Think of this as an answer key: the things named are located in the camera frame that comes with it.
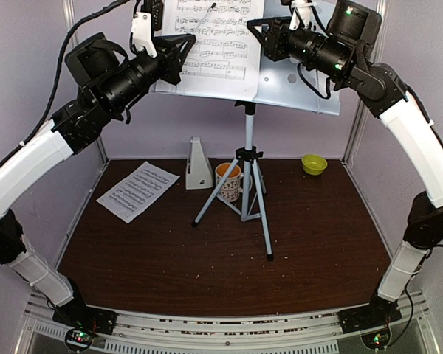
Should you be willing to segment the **sheet music page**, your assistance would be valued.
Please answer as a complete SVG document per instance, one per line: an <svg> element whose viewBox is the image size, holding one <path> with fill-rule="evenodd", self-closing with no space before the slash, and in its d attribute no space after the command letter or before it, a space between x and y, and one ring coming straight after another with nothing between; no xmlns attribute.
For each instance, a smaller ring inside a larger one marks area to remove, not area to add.
<svg viewBox="0 0 443 354"><path fill-rule="evenodd" d="M213 2L216 7L197 29ZM155 91L252 101L258 93L261 45L247 22L263 14L263 1L166 1L162 34L194 34L196 43L182 66L181 82L172 86L160 80Z"/></svg>
<svg viewBox="0 0 443 354"><path fill-rule="evenodd" d="M125 223L130 223L178 180L178 175L144 162L100 196L97 202Z"/></svg>

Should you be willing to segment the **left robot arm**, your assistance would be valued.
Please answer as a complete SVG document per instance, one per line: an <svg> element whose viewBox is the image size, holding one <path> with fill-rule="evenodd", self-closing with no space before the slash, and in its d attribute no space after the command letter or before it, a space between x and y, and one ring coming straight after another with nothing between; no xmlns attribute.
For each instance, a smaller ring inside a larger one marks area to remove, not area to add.
<svg viewBox="0 0 443 354"><path fill-rule="evenodd" d="M11 206L52 168L92 144L112 120L129 121L131 107L155 82L178 84L195 42L192 34L158 36L138 46L133 58L103 33L78 44L65 57L78 96L0 167L0 264L43 293L59 322L91 330L100 317L86 305L77 284L33 249Z"/></svg>

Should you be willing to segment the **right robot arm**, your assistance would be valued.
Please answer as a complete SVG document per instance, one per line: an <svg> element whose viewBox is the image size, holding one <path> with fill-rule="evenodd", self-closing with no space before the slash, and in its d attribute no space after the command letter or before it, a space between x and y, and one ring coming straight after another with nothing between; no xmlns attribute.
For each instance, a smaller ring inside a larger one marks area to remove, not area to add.
<svg viewBox="0 0 443 354"><path fill-rule="evenodd" d="M443 240L443 144L412 88L389 65L370 61L381 24L379 13L353 1L338 1L320 32L305 22L294 24L292 17L247 22L270 60L297 59L305 69L324 73L335 90L356 91L400 143L425 186L413 200L403 240L370 302L340 311L346 333L398 320L398 298Z"/></svg>

